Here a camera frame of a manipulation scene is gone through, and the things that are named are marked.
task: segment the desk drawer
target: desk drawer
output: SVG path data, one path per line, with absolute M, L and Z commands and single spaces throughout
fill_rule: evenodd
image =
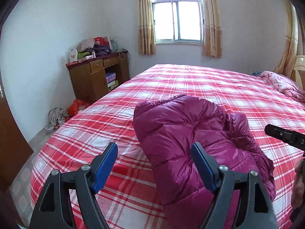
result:
M 107 66 L 110 66 L 110 65 L 113 65 L 113 64 L 118 64 L 119 62 L 120 62 L 119 56 L 109 58 L 109 59 L 104 59 L 104 67 L 107 67 Z
M 90 62 L 90 67 L 91 67 L 91 73 L 98 72 L 99 70 L 102 70 L 103 67 L 103 60 L 98 59 L 95 61 Z

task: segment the tiled floor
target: tiled floor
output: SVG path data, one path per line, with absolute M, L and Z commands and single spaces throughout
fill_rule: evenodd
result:
M 19 171 L 18 175 L 14 179 L 12 185 L 10 186 L 11 196 L 13 198 L 14 204 L 17 211 L 22 219 L 25 226 L 29 226 L 30 220 L 33 213 L 33 204 L 31 204 L 31 184 L 30 184 L 30 174 L 34 164 L 37 161 L 37 155 L 40 149 L 47 143 L 48 139 L 55 133 L 56 130 L 48 132 L 33 148 L 34 153 L 27 160 L 25 165 Z

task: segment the plaid bedsheet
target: plaid bedsheet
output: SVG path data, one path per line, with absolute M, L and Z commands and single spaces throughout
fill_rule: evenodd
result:
M 105 188 L 96 197 L 110 228 L 169 228 L 152 175 L 132 127 L 137 103 L 188 94 L 205 98 L 228 112 L 246 114 L 250 129 L 264 153 L 274 162 L 279 228 L 288 228 L 294 166 L 302 152 L 267 137 L 268 123 L 305 133 L 305 108 L 278 93 L 258 77 L 187 65 L 156 65 L 124 83 L 64 124 L 39 153 L 31 174 L 34 205 L 53 169 L 75 171 L 91 163 L 109 142 L 119 156 Z M 71 202 L 78 228 L 85 228 L 75 191 Z

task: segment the purple box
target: purple box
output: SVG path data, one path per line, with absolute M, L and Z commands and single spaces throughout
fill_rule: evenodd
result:
M 116 77 L 115 73 L 106 73 L 107 83 L 114 81 L 115 77 Z

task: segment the dark purple clothing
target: dark purple clothing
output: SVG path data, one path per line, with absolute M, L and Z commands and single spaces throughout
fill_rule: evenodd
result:
M 138 104 L 133 126 L 152 165 L 158 197 L 172 228 L 198 229 L 213 199 L 193 163 L 194 142 L 233 171 L 257 170 L 270 199 L 275 198 L 273 163 L 254 140 L 244 114 L 227 114 L 207 100 L 181 95 Z M 237 190 L 225 228 L 234 219 L 238 195 Z

